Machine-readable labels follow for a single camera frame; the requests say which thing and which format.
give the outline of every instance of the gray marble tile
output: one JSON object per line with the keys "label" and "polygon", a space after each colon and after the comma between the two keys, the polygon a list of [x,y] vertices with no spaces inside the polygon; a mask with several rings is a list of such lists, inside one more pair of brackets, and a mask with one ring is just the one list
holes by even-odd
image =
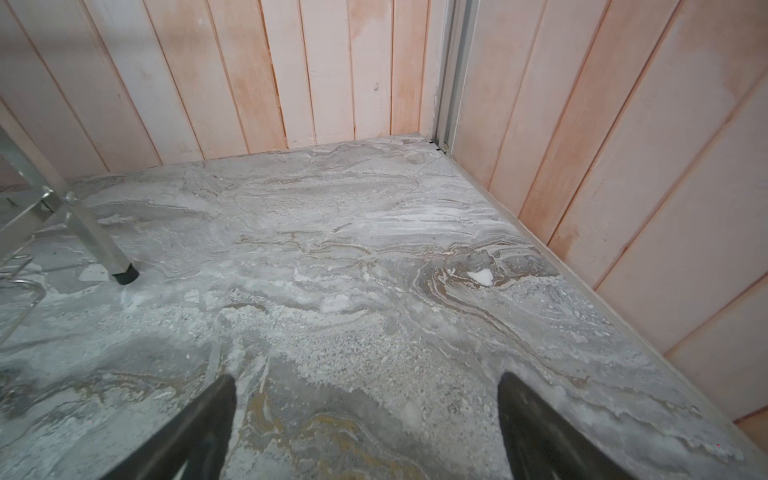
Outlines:
{"label": "gray marble tile", "polygon": [[507,370],[639,478],[761,478],[423,139],[76,190],[141,276],[61,225],[33,243],[48,296],[0,348],[2,478],[97,478],[225,371],[224,478],[511,478]]}

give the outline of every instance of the pink wooden planks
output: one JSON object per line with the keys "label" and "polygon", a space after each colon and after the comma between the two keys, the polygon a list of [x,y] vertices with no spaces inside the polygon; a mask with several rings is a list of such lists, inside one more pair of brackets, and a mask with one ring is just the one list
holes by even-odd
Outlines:
{"label": "pink wooden planks", "polygon": [[485,0],[478,7],[453,157],[486,188],[544,4],[544,0]]}
{"label": "pink wooden planks", "polygon": [[301,0],[318,144],[355,139],[346,0]]}
{"label": "pink wooden planks", "polygon": [[429,0],[395,0],[392,33],[392,134],[419,131]]}
{"label": "pink wooden planks", "polygon": [[[25,37],[8,6],[0,2],[0,97],[63,177],[107,171],[66,99]],[[10,165],[0,184],[24,183]]]}
{"label": "pink wooden planks", "polygon": [[553,236],[555,254],[596,286],[766,65],[765,2],[684,3]]}
{"label": "pink wooden planks", "polygon": [[247,154],[205,0],[146,0],[203,157]]}
{"label": "pink wooden planks", "polygon": [[78,0],[10,0],[19,21],[112,171],[160,164],[91,18]]}
{"label": "pink wooden planks", "polygon": [[392,0],[349,0],[355,138],[389,135]]}
{"label": "pink wooden planks", "polygon": [[141,0],[85,4],[163,163],[203,160]]}
{"label": "pink wooden planks", "polygon": [[261,0],[289,148],[315,144],[299,0]]}
{"label": "pink wooden planks", "polygon": [[542,241],[551,239],[677,2],[609,4],[520,212],[520,221]]}
{"label": "pink wooden planks", "polygon": [[287,148],[270,51],[254,0],[208,0],[248,151]]}
{"label": "pink wooden planks", "polygon": [[768,452],[768,409],[741,420],[737,425],[757,446]]}
{"label": "pink wooden planks", "polygon": [[732,420],[768,405],[768,276],[666,357]]}
{"label": "pink wooden planks", "polygon": [[489,191],[514,215],[558,126],[607,0],[548,0]]}
{"label": "pink wooden planks", "polygon": [[763,81],[597,289],[661,351],[768,271],[767,131]]}

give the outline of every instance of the marble floor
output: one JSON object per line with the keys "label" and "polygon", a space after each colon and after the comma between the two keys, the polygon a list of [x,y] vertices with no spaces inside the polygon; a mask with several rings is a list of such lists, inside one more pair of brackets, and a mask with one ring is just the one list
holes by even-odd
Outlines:
{"label": "marble floor", "polygon": [[75,190],[141,276],[61,225],[31,245],[48,295],[0,348],[0,478],[97,478],[222,372],[224,478],[511,478],[504,371],[638,478],[762,478],[420,137]]}

